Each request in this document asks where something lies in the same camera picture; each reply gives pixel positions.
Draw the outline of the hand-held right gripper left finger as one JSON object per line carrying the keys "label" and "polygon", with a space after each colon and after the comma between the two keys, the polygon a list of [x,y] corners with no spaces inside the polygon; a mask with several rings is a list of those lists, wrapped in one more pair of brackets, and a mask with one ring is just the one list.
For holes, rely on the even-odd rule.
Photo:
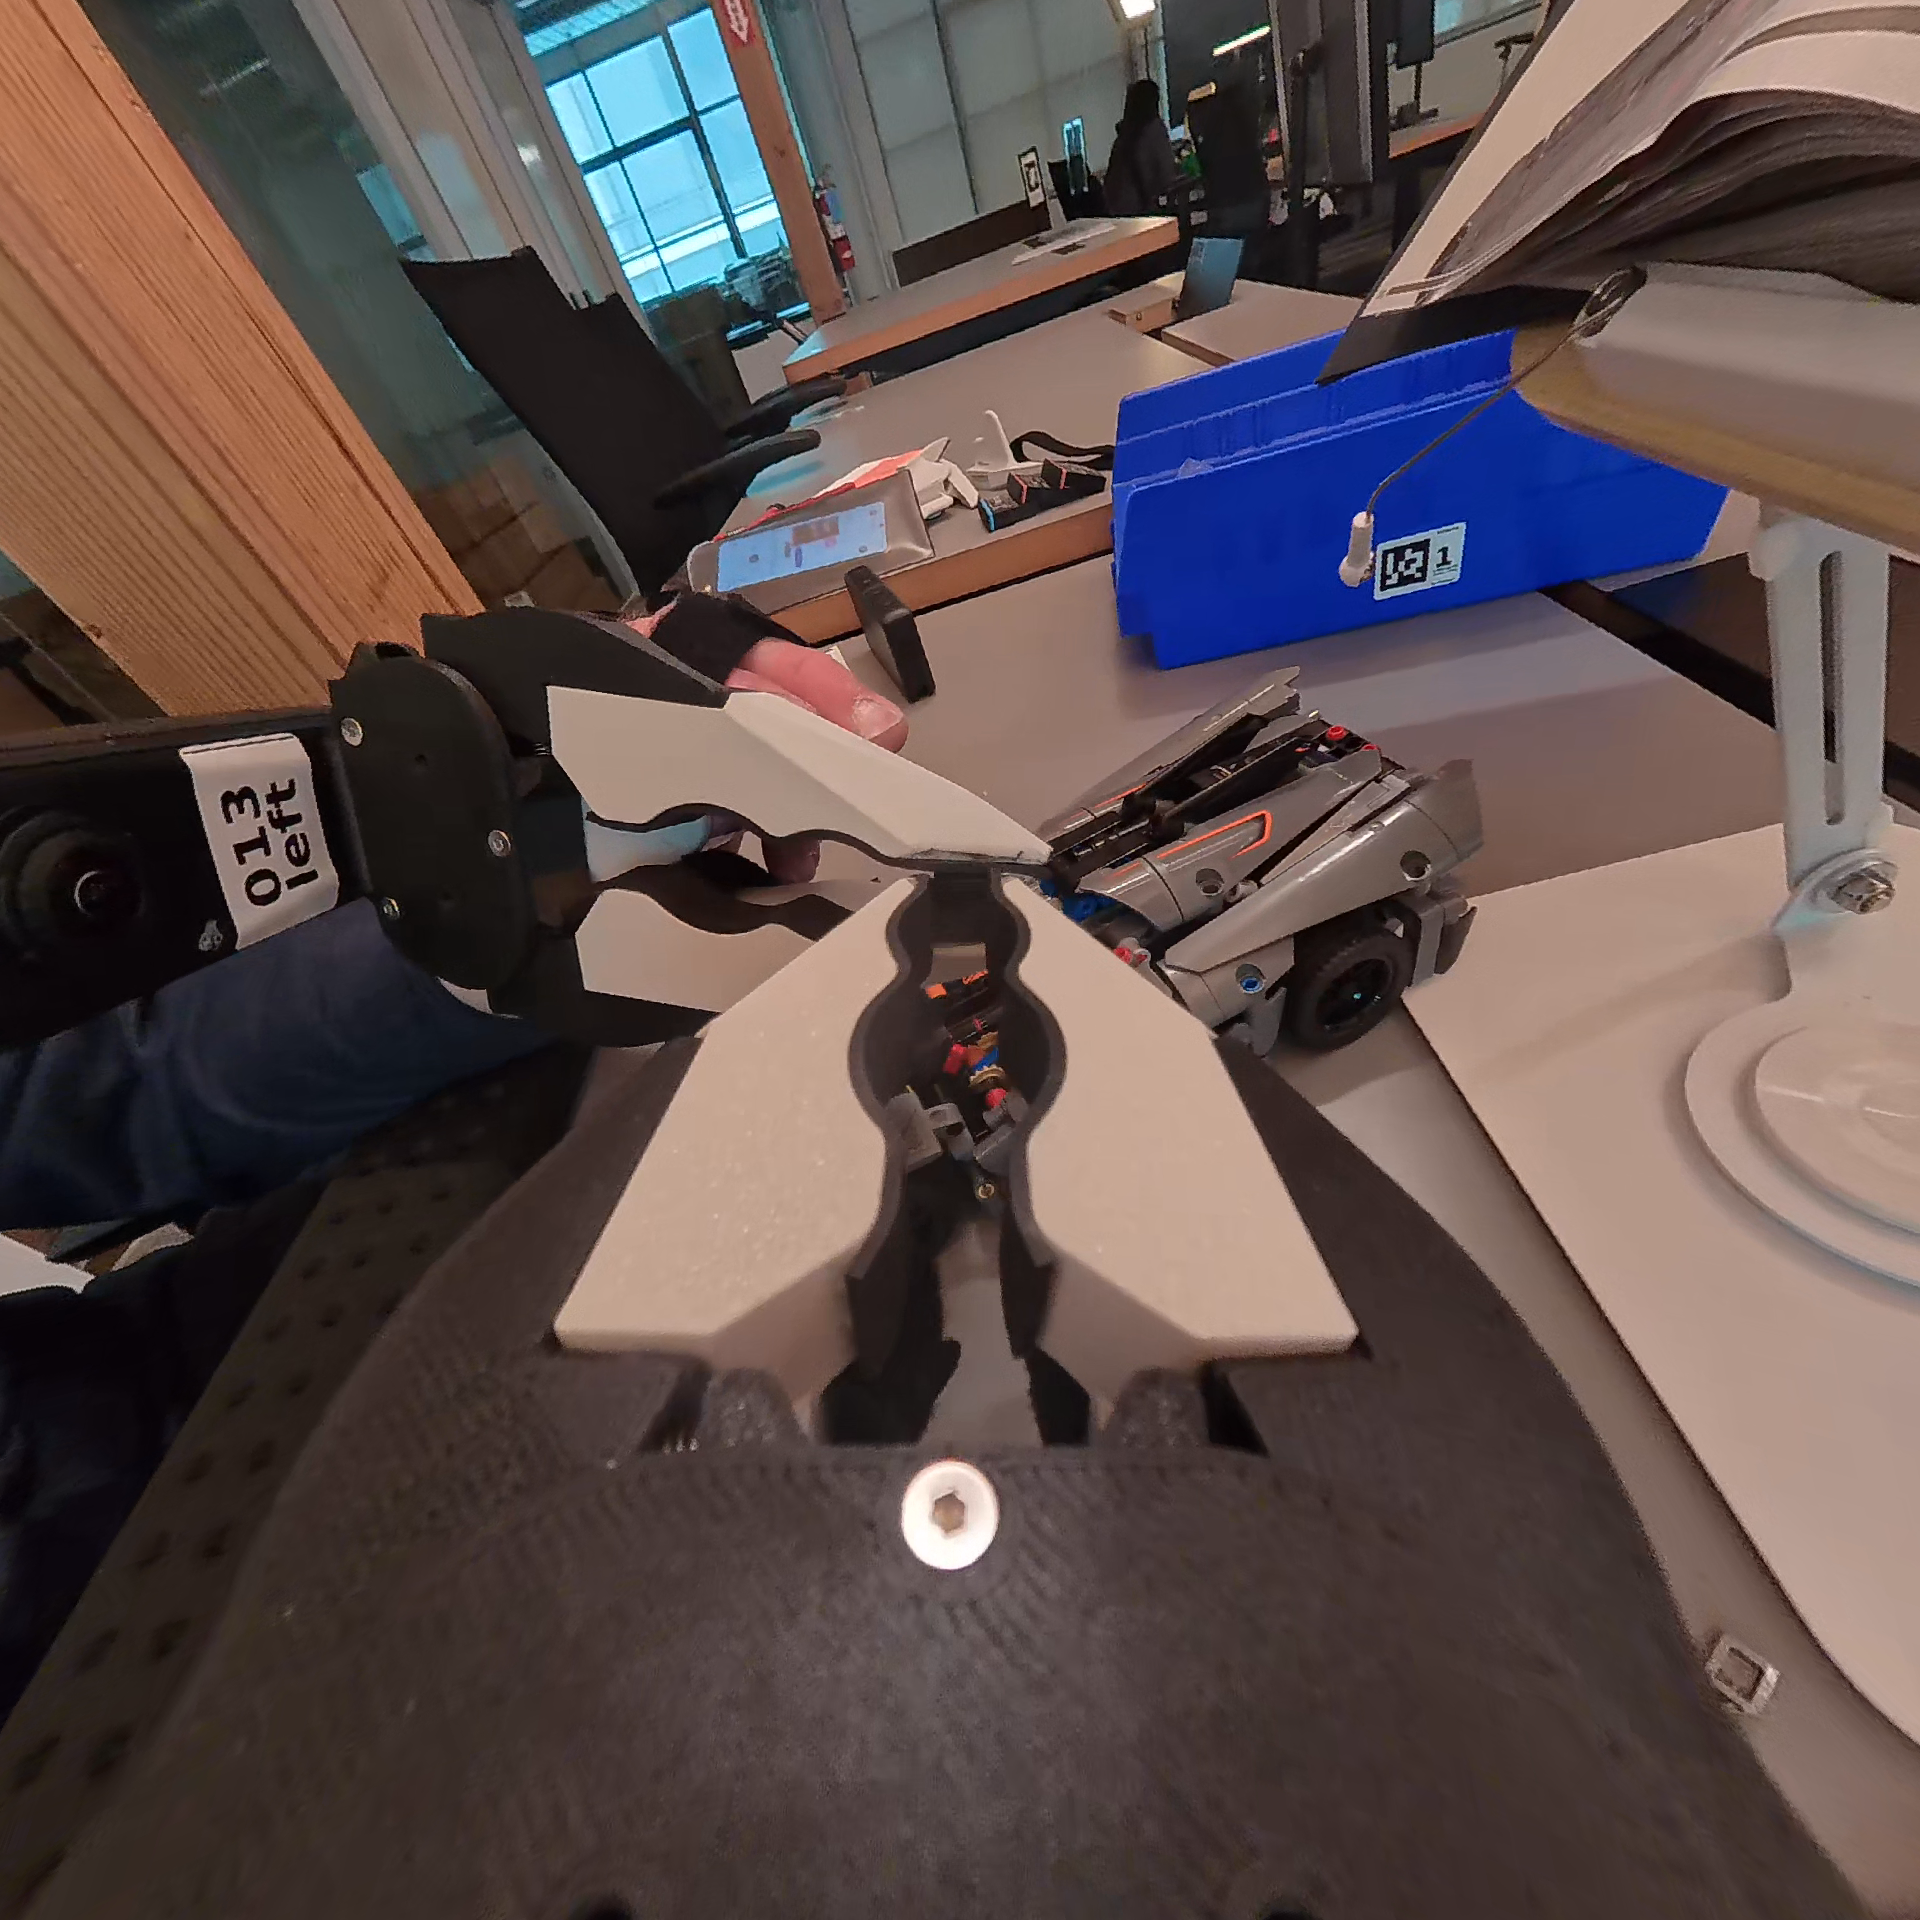
{"label": "hand-held right gripper left finger", "polygon": [[691,1355],[818,1397],[854,1355],[848,1268],[889,1143],[854,1088],[864,1011],[899,978],[901,876],[709,1022],[556,1320],[573,1352]]}

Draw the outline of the black orange gadget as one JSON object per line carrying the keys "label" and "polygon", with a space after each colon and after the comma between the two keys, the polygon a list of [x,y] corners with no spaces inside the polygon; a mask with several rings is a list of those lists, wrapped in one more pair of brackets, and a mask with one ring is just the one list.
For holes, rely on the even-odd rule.
{"label": "black orange gadget", "polygon": [[1002,463],[971,470],[976,509],[989,532],[1033,520],[1060,507],[1099,502],[1115,470],[1115,443],[1067,443],[1044,429],[1030,429],[1008,443]]}

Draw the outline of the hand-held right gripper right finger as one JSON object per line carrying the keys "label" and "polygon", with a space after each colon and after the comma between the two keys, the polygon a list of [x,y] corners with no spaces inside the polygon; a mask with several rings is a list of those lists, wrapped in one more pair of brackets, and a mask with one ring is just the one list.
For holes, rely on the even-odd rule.
{"label": "hand-held right gripper right finger", "polygon": [[1026,1097],[1002,1233],[1013,1352],[1107,1402],[1143,1371],[1347,1352],[1356,1320],[1232,1072],[1244,1049],[1030,883],[999,897]]}

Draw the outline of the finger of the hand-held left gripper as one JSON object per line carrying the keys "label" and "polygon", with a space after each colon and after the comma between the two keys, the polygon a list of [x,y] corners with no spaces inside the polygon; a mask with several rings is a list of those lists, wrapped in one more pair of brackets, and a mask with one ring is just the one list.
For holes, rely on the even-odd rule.
{"label": "finger of the hand-held left gripper", "polygon": [[1040,835],[979,793],[773,692],[685,706],[554,685],[547,715],[554,759],[607,829],[728,815],[905,866],[1041,869],[1050,856]]}
{"label": "finger of the hand-held left gripper", "polygon": [[592,992],[732,1016],[862,1016],[889,989],[889,884],[728,884],[633,874],[602,891],[574,942]]}

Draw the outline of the person's left forearm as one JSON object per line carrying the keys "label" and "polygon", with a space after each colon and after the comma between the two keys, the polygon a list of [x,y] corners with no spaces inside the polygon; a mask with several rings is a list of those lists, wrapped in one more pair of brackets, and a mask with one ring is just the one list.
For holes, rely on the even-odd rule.
{"label": "person's left forearm", "polygon": [[467,1004],[350,902],[2,1056],[2,1225],[249,1201],[547,1047]]}

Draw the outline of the black power bank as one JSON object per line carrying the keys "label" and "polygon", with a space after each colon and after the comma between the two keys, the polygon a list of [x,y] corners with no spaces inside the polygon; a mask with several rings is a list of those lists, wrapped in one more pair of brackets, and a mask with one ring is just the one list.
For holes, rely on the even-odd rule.
{"label": "black power bank", "polygon": [[931,699],[937,679],[914,611],[899,591],[867,564],[845,569],[845,591],[869,653],[884,667],[901,696],[911,706]]}

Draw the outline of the white gadget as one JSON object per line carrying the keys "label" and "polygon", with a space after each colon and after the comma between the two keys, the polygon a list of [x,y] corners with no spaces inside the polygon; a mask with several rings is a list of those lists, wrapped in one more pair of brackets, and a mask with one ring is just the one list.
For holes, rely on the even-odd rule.
{"label": "white gadget", "polygon": [[984,492],[1002,491],[1020,455],[994,409],[955,436],[926,443],[908,463],[907,473],[926,522],[937,522],[954,509],[976,509]]}

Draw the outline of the grey orange lego car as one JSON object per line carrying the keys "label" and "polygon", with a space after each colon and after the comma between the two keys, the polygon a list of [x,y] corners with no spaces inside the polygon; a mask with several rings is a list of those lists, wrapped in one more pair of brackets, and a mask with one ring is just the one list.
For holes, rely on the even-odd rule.
{"label": "grey orange lego car", "polygon": [[1263,1055],[1332,1053],[1448,972],[1483,848],[1468,758],[1420,771],[1278,668],[1167,733],[1041,830],[1024,883],[1133,977]]}

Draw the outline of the brown ribbed panel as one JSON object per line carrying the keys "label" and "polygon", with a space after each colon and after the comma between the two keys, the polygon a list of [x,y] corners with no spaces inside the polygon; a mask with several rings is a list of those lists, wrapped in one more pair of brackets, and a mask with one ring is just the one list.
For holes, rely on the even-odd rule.
{"label": "brown ribbed panel", "polygon": [[170,715],[480,611],[79,3],[5,3],[5,553]]}

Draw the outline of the open instruction booklet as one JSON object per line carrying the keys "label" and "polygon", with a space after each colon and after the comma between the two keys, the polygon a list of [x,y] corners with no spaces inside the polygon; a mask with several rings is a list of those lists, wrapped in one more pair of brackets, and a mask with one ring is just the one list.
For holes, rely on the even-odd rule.
{"label": "open instruction booklet", "polygon": [[1913,2],[1553,3],[1322,381],[1651,267],[1915,304]]}

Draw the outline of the blue storage bin white tag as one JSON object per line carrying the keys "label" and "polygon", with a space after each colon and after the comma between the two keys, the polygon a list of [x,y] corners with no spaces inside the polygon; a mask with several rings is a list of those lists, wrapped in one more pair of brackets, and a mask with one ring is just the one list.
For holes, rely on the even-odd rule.
{"label": "blue storage bin white tag", "polygon": [[1115,606],[1160,667],[1563,583],[1692,564],[1729,516],[1704,478],[1501,396],[1514,333],[1319,382],[1339,336],[1131,396]]}

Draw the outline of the white book stand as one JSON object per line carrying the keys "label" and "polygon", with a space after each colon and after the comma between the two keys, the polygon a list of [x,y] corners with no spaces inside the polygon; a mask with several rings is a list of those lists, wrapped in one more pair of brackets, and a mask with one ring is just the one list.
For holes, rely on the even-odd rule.
{"label": "white book stand", "polygon": [[1548,419],[1758,503],[1782,822],[1483,903],[1416,1014],[1819,1648],[1915,1736],[1915,829],[1885,795],[1915,298],[1658,264]]}

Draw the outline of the smartphone in clear pouch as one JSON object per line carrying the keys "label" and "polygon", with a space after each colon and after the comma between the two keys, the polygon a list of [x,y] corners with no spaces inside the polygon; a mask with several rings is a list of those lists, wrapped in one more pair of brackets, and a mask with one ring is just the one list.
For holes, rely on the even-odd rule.
{"label": "smartphone in clear pouch", "polygon": [[685,577],[694,591],[732,593],[776,614],[842,590],[857,566],[882,579],[933,556],[917,491],[899,470],[703,539]]}

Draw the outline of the person's left hand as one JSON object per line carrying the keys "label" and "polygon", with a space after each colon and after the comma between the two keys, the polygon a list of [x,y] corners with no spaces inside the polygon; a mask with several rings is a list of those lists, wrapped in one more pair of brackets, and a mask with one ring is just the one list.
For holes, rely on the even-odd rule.
{"label": "person's left hand", "polygon": [[730,690],[753,690],[802,706],[824,720],[899,755],[908,737],[907,713],[869,689],[840,656],[798,640],[759,638],[728,673]]}

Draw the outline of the long wooden table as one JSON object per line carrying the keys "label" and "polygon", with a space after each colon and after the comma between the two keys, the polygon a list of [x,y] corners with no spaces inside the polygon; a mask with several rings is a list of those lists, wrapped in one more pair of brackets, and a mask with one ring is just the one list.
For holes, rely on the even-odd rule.
{"label": "long wooden table", "polygon": [[1160,254],[1180,237],[1171,215],[1072,222],[933,272],[895,293],[854,304],[820,322],[786,357],[786,385],[854,372],[879,354],[1020,307],[1089,278]]}

